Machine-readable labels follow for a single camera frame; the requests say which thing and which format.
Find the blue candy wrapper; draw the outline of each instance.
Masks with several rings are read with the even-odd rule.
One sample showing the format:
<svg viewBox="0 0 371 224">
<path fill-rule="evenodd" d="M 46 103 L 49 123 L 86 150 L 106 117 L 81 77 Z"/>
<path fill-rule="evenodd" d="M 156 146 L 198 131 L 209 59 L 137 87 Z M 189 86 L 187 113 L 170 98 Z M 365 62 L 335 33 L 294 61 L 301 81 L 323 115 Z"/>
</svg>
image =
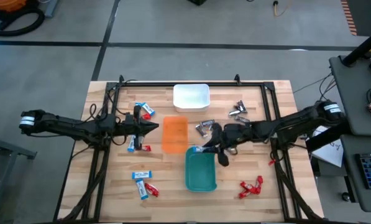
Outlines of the blue candy wrapper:
<svg viewBox="0 0 371 224">
<path fill-rule="evenodd" d="M 143 102 L 143 103 L 138 103 L 137 102 L 137 103 L 135 103 L 135 105 L 139 105 L 139 106 L 143 107 L 143 109 L 146 110 L 148 112 L 148 114 L 151 115 L 151 116 L 153 116 L 155 114 L 155 111 L 152 108 L 150 108 L 146 102 Z"/>
<path fill-rule="evenodd" d="M 141 200 L 148 198 L 147 190 L 145 189 L 144 181 L 142 179 L 135 181 L 138 187 L 138 192 L 140 193 Z"/>
<path fill-rule="evenodd" d="M 200 146 L 193 146 L 192 150 L 193 150 L 193 153 L 201 153 L 203 152 L 204 148 Z"/>
<path fill-rule="evenodd" d="M 129 146 L 127 147 L 127 151 L 134 152 L 134 140 L 135 140 L 135 136 L 132 135 L 130 138 Z"/>
<path fill-rule="evenodd" d="M 132 179 L 152 178 L 152 171 L 133 172 Z"/>
</svg>

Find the vacuum cleaner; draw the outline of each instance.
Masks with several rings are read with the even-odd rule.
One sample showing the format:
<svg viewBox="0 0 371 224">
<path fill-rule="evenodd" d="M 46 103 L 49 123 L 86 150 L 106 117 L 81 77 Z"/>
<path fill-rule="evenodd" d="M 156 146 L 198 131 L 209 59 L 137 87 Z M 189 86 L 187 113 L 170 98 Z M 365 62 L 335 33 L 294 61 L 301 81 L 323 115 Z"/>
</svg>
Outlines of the vacuum cleaner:
<svg viewBox="0 0 371 224">
<path fill-rule="evenodd" d="M 15 20 L 30 13 L 38 15 L 34 23 L 21 29 L 5 31 Z M 14 37 L 32 32 L 42 25 L 44 19 L 44 12 L 39 9 L 38 0 L 0 0 L 1 37 Z"/>
</svg>

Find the white plastic container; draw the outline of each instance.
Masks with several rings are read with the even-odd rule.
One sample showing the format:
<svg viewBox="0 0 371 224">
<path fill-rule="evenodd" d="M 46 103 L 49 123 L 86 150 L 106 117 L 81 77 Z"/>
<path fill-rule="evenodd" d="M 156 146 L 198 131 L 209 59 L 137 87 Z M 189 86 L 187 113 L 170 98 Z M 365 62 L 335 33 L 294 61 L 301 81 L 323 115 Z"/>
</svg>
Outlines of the white plastic container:
<svg viewBox="0 0 371 224">
<path fill-rule="evenodd" d="M 177 84 L 173 104 L 178 112 L 203 112 L 210 105 L 210 89 L 206 84 Z"/>
</svg>

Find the teal container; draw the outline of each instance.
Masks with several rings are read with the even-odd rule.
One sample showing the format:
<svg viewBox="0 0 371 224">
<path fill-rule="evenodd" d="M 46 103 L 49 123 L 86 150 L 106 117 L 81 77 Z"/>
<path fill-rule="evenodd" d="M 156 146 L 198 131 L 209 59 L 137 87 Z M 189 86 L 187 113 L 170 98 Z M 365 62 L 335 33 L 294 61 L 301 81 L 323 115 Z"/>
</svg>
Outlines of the teal container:
<svg viewBox="0 0 371 224">
<path fill-rule="evenodd" d="M 217 188 L 213 153 L 187 150 L 185 156 L 185 185 L 192 192 L 212 192 Z"/>
</svg>

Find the orange vacuum hose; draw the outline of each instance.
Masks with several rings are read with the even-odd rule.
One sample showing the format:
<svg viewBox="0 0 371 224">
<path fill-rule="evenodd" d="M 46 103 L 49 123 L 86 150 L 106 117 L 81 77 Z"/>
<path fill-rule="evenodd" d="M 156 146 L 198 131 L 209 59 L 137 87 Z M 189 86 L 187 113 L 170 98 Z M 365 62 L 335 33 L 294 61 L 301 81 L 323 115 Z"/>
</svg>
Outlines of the orange vacuum hose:
<svg viewBox="0 0 371 224">
<path fill-rule="evenodd" d="M 26 5 L 26 0 L 0 0 L 0 10 L 12 12 Z"/>
</svg>

